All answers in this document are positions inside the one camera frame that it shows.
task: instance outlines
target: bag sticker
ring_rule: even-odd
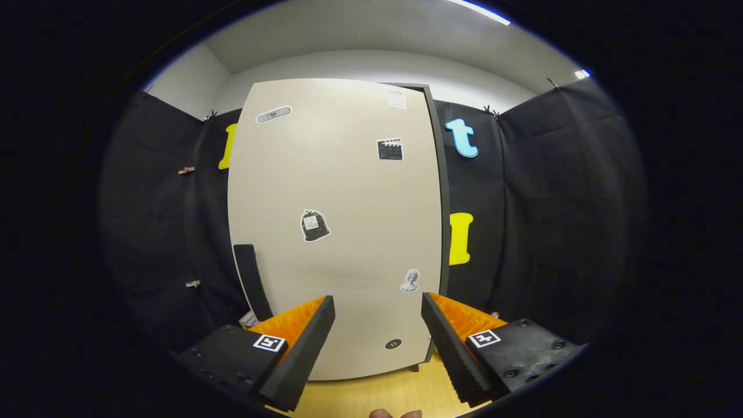
[[[317,210],[305,209],[299,221],[305,242],[314,242],[330,235],[330,228],[325,221],[325,216]]]
[[[408,274],[405,275],[405,282],[400,286],[400,290],[403,292],[415,292],[418,290],[418,278],[421,277],[421,272],[417,269],[408,270]]]
[[[401,91],[388,90],[387,91],[387,103],[398,109],[408,109],[405,101],[405,94]]]
[[[377,140],[377,155],[380,160],[403,160],[403,140],[388,138]]]

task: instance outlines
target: clapperboard sticker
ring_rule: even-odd
[[[475,347],[477,348],[482,348],[486,345],[495,344],[496,342],[501,341],[500,337],[490,330],[478,332],[477,334],[470,335],[468,338],[470,341],[475,343]]]
[[[280,337],[261,335],[261,338],[258,338],[258,341],[253,344],[253,347],[260,348],[262,350],[273,351],[274,353],[276,353],[285,342],[286,340]]]
[[[380,160],[403,160],[403,140],[389,138],[377,140],[377,154]]]

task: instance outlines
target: black panel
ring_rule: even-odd
[[[510,391],[553,370],[578,348],[527,318],[479,334],[481,347],[468,338],[467,348]]]
[[[237,244],[235,249],[235,261],[240,271],[240,280],[245,288],[245,293],[250,300],[253,313],[259,321],[265,321],[273,316],[266,292],[263,290],[261,274],[258,271],[256,250],[253,244]]]
[[[333,297],[326,296],[294,347],[260,389],[267,404],[281,411],[296,408],[334,321]]]
[[[469,402],[470,406],[485,402],[493,389],[492,373],[481,368],[473,359],[428,292],[423,293],[421,317],[431,332],[433,344],[441,355],[459,400]]]
[[[495,118],[480,109],[435,101],[444,139],[450,213],[473,216],[467,252],[470,261],[449,267],[447,297],[485,310],[493,293],[499,267],[504,230],[503,157]],[[475,158],[462,156],[446,123],[461,118],[473,128],[470,143],[478,148]]]
[[[260,388],[288,350],[286,341],[272,338],[275,350],[253,345],[259,339],[270,338],[257,332],[226,325],[199,341],[178,358],[200,379],[221,390],[231,390],[248,396]]]
[[[590,341],[632,281],[646,188],[623,116],[590,79],[500,115],[503,257],[489,309]]]

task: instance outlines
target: black curtain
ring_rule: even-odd
[[[591,79],[500,115],[505,234],[489,309],[590,341],[635,274],[646,178],[634,135]]]
[[[473,216],[467,240],[470,261],[449,267],[447,297],[480,310],[489,307],[504,228],[503,155],[495,118],[482,109],[435,100],[444,139],[451,213]],[[473,129],[475,158],[461,155],[446,123],[461,118]]]
[[[138,95],[103,164],[98,222],[106,264],[133,315],[168,350],[184,350],[248,311],[231,253],[219,245],[227,227],[227,178],[214,172],[221,154],[214,171],[207,162],[213,148],[224,150],[226,134],[214,128]],[[223,213],[210,203],[220,199]],[[186,287],[196,280],[200,286]]]

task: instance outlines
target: fingertip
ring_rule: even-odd
[[[392,418],[392,415],[386,409],[375,409],[369,414],[369,418]]]

